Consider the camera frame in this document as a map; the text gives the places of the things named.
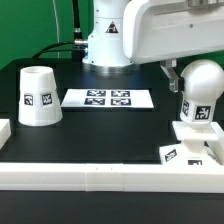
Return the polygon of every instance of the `white cup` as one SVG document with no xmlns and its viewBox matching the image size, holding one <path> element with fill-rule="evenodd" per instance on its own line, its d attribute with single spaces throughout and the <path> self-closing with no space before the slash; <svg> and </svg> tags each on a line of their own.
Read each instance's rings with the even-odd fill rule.
<svg viewBox="0 0 224 224">
<path fill-rule="evenodd" d="M 44 66 L 20 71 L 19 122 L 28 126 L 47 126 L 62 119 L 53 69 Z"/>
</svg>

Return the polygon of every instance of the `black table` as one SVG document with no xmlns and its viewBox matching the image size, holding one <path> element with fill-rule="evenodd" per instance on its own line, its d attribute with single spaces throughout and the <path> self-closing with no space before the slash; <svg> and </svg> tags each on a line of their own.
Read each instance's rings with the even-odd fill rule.
<svg viewBox="0 0 224 224">
<path fill-rule="evenodd" d="M 67 89 L 148 89 L 155 108 L 67 108 L 48 127 L 18 123 L 19 72 L 54 69 L 60 101 Z M 178 66 L 178 73 L 185 65 Z M 139 71 L 102 76 L 79 62 L 16 60 L 0 71 L 0 118 L 10 118 L 12 136 L 0 162 L 159 164 L 160 146 L 175 144 L 171 122 L 179 120 L 181 94 L 168 89 L 158 63 Z M 215 120 L 223 127 L 223 97 Z M 222 223 L 223 194 L 115 192 L 0 192 L 0 223 Z"/>
</svg>

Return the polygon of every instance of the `printed tag label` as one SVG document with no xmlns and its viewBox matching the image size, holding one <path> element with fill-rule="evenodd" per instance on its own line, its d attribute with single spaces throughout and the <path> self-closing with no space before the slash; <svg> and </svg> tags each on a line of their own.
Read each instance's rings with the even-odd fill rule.
<svg viewBox="0 0 224 224">
<path fill-rule="evenodd" d="M 188 111 L 189 111 L 189 103 L 185 100 L 183 102 L 182 111 L 185 114 L 185 116 L 187 117 L 188 116 Z"/>
<path fill-rule="evenodd" d="M 85 105 L 102 106 L 102 105 L 105 105 L 105 99 L 101 99 L 101 98 L 86 98 Z"/>
<path fill-rule="evenodd" d="M 188 165 L 202 166 L 202 160 L 188 160 Z"/>
<path fill-rule="evenodd" d="M 87 96 L 98 97 L 98 96 L 106 96 L 105 90 L 88 90 Z"/>
<path fill-rule="evenodd" d="M 117 27 L 115 26 L 115 23 L 113 21 L 108 27 L 106 33 L 118 33 Z"/>
<path fill-rule="evenodd" d="M 32 94 L 24 94 L 24 104 L 28 106 L 33 106 L 33 95 Z"/>
<path fill-rule="evenodd" d="M 165 155 L 166 162 L 169 162 L 171 159 L 177 156 L 177 151 L 174 149 L 173 151 L 169 152 Z"/>
<path fill-rule="evenodd" d="M 47 106 L 47 105 L 52 104 L 51 93 L 47 93 L 47 94 L 42 95 L 42 103 L 43 103 L 43 106 Z"/>
<path fill-rule="evenodd" d="M 195 120 L 208 120 L 210 116 L 210 106 L 198 106 L 196 109 Z"/>
<path fill-rule="evenodd" d="M 112 97 L 130 97 L 130 91 L 124 91 L 124 90 L 113 90 L 111 91 Z"/>
<path fill-rule="evenodd" d="M 112 106 L 131 106 L 131 100 L 127 98 L 123 99 L 111 99 Z"/>
</svg>

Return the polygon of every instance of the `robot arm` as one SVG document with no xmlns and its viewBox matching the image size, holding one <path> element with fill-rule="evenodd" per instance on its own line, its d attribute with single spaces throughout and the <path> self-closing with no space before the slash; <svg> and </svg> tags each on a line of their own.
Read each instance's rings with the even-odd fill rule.
<svg viewBox="0 0 224 224">
<path fill-rule="evenodd" d="M 181 77 L 185 80 L 180 113 L 183 122 L 173 122 L 181 144 L 161 147 L 161 161 L 166 165 L 217 166 L 220 164 L 214 152 L 217 147 L 211 150 L 204 143 L 220 141 L 215 126 L 221 128 L 211 122 L 216 100 L 224 91 L 224 71 L 213 61 L 198 60 L 189 64 Z"/>
<path fill-rule="evenodd" d="M 126 56 L 142 64 L 224 49 L 218 0 L 133 0 L 124 12 Z"/>
</svg>

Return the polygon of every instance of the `green wall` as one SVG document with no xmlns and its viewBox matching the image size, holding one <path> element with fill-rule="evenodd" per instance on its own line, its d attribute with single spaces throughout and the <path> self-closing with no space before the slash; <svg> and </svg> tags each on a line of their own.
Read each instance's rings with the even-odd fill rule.
<svg viewBox="0 0 224 224">
<path fill-rule="evenodd" d="M 61 41 L 73 39 L 72 0 L 56 0 Z M 93 0 L 79 0 L 84 38 L 93 28 Z M 1 0 L 0 6 L 0 69 L 10 61 L 32 57 L 36 52 L 57 42 L 53 0 Z M 44 57 L 57 57 L 46 54 Z M 62 53 L 61 57 L 70 57 Z M 208 58 L 224 65 L 224 52 L 200 55 L 181 60 L 191 62 Z"/>
</svg>

